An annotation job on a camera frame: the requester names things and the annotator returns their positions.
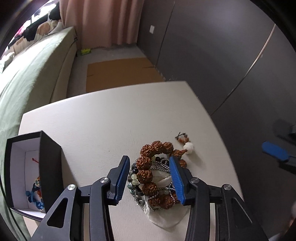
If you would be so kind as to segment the black jewelry box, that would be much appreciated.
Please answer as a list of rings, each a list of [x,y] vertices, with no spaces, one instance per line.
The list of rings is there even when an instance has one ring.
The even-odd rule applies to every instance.
[[[4,189],[9,208],[41,221],[64,190],[62,148],[45,132],[8,138]]]

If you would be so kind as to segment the brown cardboard sheet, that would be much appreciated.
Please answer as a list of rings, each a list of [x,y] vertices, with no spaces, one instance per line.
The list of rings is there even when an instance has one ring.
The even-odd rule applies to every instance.
[[[147,58],[110,60],[88,65],[86,92],[163,81]]]

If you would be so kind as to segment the green object on floor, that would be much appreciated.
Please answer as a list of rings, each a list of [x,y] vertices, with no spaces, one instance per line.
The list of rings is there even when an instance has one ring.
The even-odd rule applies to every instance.
[[[90,54],[91,53],[91,49],[82,49],[80,51],[81,55],[84,56],[84,55],[87,55],[87,54]]]

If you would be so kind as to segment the green bed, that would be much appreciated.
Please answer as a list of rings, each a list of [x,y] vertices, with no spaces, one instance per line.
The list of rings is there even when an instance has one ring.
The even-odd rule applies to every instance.
[[[23,114],[66,98],[76,41],[74,27],[50,33],[17,54],[1,73],[1,184],[6,141],[18,134]]]

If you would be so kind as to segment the pink curtain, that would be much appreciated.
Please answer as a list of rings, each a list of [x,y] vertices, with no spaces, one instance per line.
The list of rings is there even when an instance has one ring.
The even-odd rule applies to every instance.
[[[64,27],[74,27],[78,49],[137,42],[144,1],[59,1]]]

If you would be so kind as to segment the pile of clothes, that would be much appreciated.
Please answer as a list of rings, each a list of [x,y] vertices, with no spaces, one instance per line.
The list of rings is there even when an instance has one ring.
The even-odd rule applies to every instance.
[[[60,20],[60,18],[59,1],[48,1],[22,25],[6,49],[10,49],[21,37],[25,37],[28,41],[34,40],[39,25],[48,20]]]

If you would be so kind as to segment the white wall socket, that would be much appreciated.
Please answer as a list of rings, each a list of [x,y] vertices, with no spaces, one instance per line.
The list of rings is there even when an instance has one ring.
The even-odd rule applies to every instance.
[[[153,25],[150,26],[149,32],[150,32],[151,34],[154,33],[154,26],[153,26]]]

